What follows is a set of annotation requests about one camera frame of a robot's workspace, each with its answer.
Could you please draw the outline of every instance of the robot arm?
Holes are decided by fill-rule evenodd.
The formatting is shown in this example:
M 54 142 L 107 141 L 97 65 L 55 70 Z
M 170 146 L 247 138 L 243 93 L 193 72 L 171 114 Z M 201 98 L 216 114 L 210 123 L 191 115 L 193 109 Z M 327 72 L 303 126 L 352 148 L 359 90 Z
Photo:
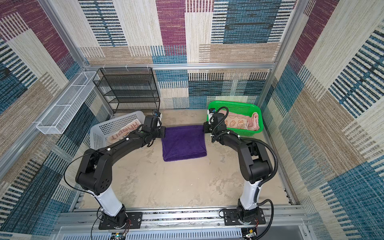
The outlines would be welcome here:
M 241 224 L 250 224 L 257 218 L 259 222 L 265 223 L 265 219 L 260 217 L 262 213 L 258 207 L 258 200 L 262 184 L 270 180 L 277 172 L 277 158 L 274 155 L 275 168 L 273 168 L 265 149 L 265 147 L 270 149 L 269 146 L 257 139 L 240 137 L 237 133 L 227 129 L 224 114 L 215 109 L 208 111 L 210 118 L 208 122 L 204 123 L 204 132 L 211 134 L 212 142 L 218 141 L 237 151 L 239 157 L 244 188 L 237 210 L 232 211 L 234 218 L 237 218 Z
M 265 143 L 261 144 L 256 139 L 243 139 L 233 131 L 227 130 L 224 118 L 222 113 L 213 113 L 212 122 L 210 119 L 210 122 L 204 123 L 204 131 L 210 133 L 215 141 L 238 152 L 240 171 L 245 182 L 238 207 L 234 210 L 239 222 L 236 221 L 234 225 L 250 224 L 262 215 L 257 206 L 260 189 L 262 183 L 275 174 L 277 163 L 275 162 L 273 169 L 263 145 Z M 103 208 L 101 222 L 107 224 L 108 228 L 102 229 L 100 224 L 100 230 L 123 228 L 128 219 L 124 205 L 110 187 L 113 164 L 135 149 L 150 146 L 154 139 L 165 137 L 165 127 L 161 126 L 158 116 L 146 116 L 144 124 L 140 127 L 108 147 L 88 149 L 81 160 L 76 182 L 92 194 Z M 265 219 L 262 218 L 260 222 L 265 223 Z
M 112 166 L 133 150 L 150 146 L 151 141 L 164 136 L 165 127 L 161 126 L 160 117 L 146 116 L 144 124 L 122 140 L 98 150 L 85 151 L 76 174 L 76 182 L 101 205 L 104 225 L 120 229 L 127 222 L 126 209 L 111 188 Z

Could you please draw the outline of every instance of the white wall shelf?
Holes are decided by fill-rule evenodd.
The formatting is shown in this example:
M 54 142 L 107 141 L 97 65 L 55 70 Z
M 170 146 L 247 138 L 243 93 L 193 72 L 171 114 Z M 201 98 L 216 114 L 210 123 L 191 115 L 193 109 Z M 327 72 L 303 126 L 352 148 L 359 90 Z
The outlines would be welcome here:
M 99 80 L 95 71 L 82 72 L 37 125 L 43 134 L 63 134 Z

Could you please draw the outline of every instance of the patterned carpet wall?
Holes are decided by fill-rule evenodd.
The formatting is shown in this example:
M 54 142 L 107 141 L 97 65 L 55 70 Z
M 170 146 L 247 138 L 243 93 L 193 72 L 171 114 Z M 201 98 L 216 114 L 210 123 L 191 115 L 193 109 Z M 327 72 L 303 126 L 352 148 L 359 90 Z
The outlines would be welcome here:
M 262 112 L 318 239 L 384 239 L 384 1 L 310 0 Z
M 48 239 L 61 212 L 67 212 L 75 191 L 63 179 L 65 167 L 89 148 L 93 125 L 109 118 L 92 90 L 62 135 L 40 133 L 0 183 L 1 239 Z M 74 181 L 80 160 L 66 172 Z
M 36 0 L 0 1 L 0 156 L 78 71 Z M 0 180 L 0 239 L 47 239 L 75 192 L 64 168 L 109 117 L 94 90 L 63 135 L 39 134 Z M 67 175 L 74 185 L 76 165 Z
M 273 62 L 295 0 L 51 0 L 91 65 Z
M 256 104 L 269 69 L 156 70 L 161 109 L 207 108 L 215 100 Z
M 0 156 L 79 70 L 36 0 L 0 1 Z

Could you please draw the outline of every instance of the white plastic basket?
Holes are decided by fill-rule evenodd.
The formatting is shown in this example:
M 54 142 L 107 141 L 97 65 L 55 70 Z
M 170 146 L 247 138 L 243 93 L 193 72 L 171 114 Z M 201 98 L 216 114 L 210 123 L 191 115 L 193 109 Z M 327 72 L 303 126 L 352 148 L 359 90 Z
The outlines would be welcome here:
M 140 121 L 141 124 L 143 124 L 145 115 L 142 111 L 136 111 L 93 126 L 89 134 L 89 142 L 91 148 L 97 150 L 99 148 L 111 145 L 112 143 L 109 142 L 107 138 L 136 118 Z

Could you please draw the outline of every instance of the pink towel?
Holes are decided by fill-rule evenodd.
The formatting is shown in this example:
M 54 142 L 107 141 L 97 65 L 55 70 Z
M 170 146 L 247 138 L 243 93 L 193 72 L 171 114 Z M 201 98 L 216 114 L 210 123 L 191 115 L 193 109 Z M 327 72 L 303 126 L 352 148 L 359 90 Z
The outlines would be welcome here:
M 225 109 L 220 110 L 220 113 L 226 114 Z M 229 128 L 244 129 L 250 131 L 257 131 L 259 127 L 259 115 L 253 113 L 252 117 L 245 116 L 238 113 L 229 112 L 227 118 L 225 119 L 225 124 Z

